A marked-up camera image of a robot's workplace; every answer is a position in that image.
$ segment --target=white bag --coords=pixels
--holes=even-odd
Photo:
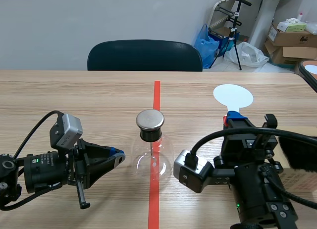
[[[262,51],[246,42],[242,42],[237,45],[237,51],[240,63],[249,67],[261,67],[269,60],[269,58],[266,57]],[[226,52],[224,58],[225,60],[238,64],[238,59],[234,48]]]

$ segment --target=metal lid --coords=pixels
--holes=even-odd
[[[136,119],[137,126],[144,131],[154,131],[163,126],[164,115],[155,109],[140,112]]]

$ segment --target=black chair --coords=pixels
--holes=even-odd
[[[103,42],[89,53],[88,70],[203,71],[202,58],[191,45],[157,40]]]

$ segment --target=glass flask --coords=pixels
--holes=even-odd
[[[171,140],[162,134],[164,115],[149,109],[136,118],[140,134],[132,145],[132,170],[143,180],[164,180],[172,173],[174,150]]]

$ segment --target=blue plastic bag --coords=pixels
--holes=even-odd
[[[208,69],[213,60],[214,54],[219,46],[219,41],[215,41],[208,36],[207,24],[203,25],[195,42],[195,48],[199,51],[203,59],[203,68]]]

